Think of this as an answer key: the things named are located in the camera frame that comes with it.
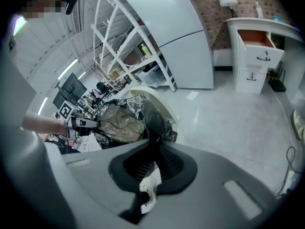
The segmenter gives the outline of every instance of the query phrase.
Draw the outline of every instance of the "ceiling light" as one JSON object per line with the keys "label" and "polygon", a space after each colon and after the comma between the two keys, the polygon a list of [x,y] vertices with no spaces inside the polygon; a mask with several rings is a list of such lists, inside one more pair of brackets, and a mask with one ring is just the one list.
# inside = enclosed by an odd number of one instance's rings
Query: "ceiling light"
{"label": "ceiling light", "polygon": [[14,34],[16,35],[16,33],[21,29],[21,27],[26,23],[25,19],[20,16],[18,19],[16,19],[15,22],[15,28],[14,28]]}
{"label": "ceiling light", "polygon": [[60,74],[60,76],[57,78],[57,80],[60,80],[60,79],[65,75],[65,73],[67,73],[67,71],[68,71],[76,62],[78,62],[78,59],[73,60],[73,62],[70,63],[69,66]]}
{"label": "ceiling light", "polygon": [[77,79],[78,79],[78,80],[81,79],[85,74],[86,74],[86,72],[84,72],[83,74],[81,74],[80,77],[77,78]]}
{"label": "ceiling light", "polygon": [[43,100],[43,102],[42,102],[42,104],[41,104],[41,106],[40,106],[40,108],[39,108],[38,115],[40,115],[40,113],[41,113],[41,111],[42,111],[42,108],[43,108],[43,106],[45,105],[47,99],[48,99],[47,97],[44,98],[44,100]]}

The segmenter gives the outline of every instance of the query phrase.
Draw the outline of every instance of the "white shelving unit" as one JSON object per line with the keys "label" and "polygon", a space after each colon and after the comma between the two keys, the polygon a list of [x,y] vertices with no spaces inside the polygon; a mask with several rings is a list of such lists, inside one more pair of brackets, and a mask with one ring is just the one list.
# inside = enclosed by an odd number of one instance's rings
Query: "white shelving unit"
{"label": "white shelving unit", "polygon": [[[170,89],[175,92],[175,87],[173,82],[173,77],[170,77],[168,74],[168,67],[165,68],[162,61],[159,58],[159,54],[156,52],[151,42],[148,39],[148,35],[150,34],[149,30],[145,25],[140,26],[137,20],[134,18],[136,16],[133,8],[124,0],[107,0],[113,6],[113,12],[109,19],[109,23],[107,25],[107,30],[104,33],[104,36],[101,33],[101,30],[97,28],[97,18],[100,9],[101,0],[97,2],[97,9],[95,13],[94,24],[91,25],[93,30],[93,48],[95,49],[96,44],[96,36],[101,40],[103,47],[102,52],[100,54],[100,63],[97,61],[96,64],[101,68],[104,74],[109,77],[109,74],[118,66],[121,66],[125,73],[121,74],[117,79],[108,80],[106,83],[113,82],[122,79],[125,76],[129,76],[132,80],[132,83],[138,84],[132,72],[139,70],[140,68],[156,61],[159,65],[162,73],[165,76],[165,82],[163,85],[169,86]],[[127,18],[133,26],[130,27],[130,33],[125,37],[126,34],[121,34],[116,37],[112,37],[114,35],[114,31],[117,31],[118,27],[121,25],[121,21]],[[152,57],[149,59],[140,62],[137,65],[129,66],[123,63],[123,60],[130,54],[130,52],[139,45],[142,41],[145,42],[150,52],[152,53]],[[93,51],[93,57],[96,59],[96,49]]]}

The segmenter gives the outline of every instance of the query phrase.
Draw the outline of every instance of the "drawer handle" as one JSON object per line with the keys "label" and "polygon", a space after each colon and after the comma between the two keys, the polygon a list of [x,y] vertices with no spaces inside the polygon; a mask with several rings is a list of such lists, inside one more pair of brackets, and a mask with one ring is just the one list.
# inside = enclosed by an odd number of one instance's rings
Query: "drawer handle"
{"label": "drawer handle", "polygon": [[249,80],[249,81],[256,81],[256,79],[253,79],[253,75],[254,75],[254,73],[251,74],[251,79],[247,78],[247,80]]}
{"label": "drawer handle", "polygon": [[256,58],[259,59],[259,60],[263,60],[263,61],[271,61],[270,58],[267,58],[267,56],[268,56],[268,51],[265,51],[265,54],[266,54],[266,57],[265,57],[264,59],[261,59],[260,57],[256,57]]}

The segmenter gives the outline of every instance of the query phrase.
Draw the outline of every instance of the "bottle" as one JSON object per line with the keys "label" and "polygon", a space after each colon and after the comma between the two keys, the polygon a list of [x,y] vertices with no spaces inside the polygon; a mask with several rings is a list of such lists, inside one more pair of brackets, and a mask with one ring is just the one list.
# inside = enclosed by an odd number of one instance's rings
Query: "bottle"
{"label": "bottle", "polygon": [[142,50],[144,51],[146,57],[149,59],[150,57],[152,57],[152,54],[151,52],[149,51],[149,49],[144,45],[144,44],[141,44],[142,46]]}
{"label": "bottle", "polygon": [[261,6],[258,4],[258,2],[255,2],[255,7],[256,7],[256,12],[257,12],[257,17],[258,18],[263,18],[263,11]]}

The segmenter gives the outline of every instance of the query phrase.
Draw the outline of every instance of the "brick wall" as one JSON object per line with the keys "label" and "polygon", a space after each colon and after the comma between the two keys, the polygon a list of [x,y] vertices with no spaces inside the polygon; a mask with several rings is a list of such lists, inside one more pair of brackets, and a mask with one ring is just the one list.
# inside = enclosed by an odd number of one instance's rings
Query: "brick wall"
{"label": "brick wall", "polygon": [[[274,15],[282,18],[283,22],[290,24],[292,21],[278,0],[237,0],[234,6],[238,17],[257,17],[255,2],[263,10],[264,18],[272,19]],[[205,26],[208,30],[212,49],[231,48],[229,31],[224,23],[231,18],[231,12],[226,7],[220,7],[219,0],[194,0]]]}

